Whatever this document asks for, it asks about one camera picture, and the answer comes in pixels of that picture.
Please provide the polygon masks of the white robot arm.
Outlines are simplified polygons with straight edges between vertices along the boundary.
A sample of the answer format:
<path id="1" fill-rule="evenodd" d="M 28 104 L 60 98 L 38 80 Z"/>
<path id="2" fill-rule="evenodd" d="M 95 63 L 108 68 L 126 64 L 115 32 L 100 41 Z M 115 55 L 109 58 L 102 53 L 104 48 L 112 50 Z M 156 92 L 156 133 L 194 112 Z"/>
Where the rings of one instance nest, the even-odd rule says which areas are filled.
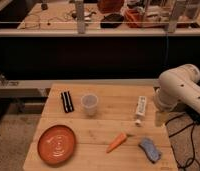
<path id="1" fill-rule="evenodd" d="M 178 101 L 200 114 L 200 70 L 193 64 L 184 64 L 162 72 L 154 104 L 160 111 L 173 110 Z"/>

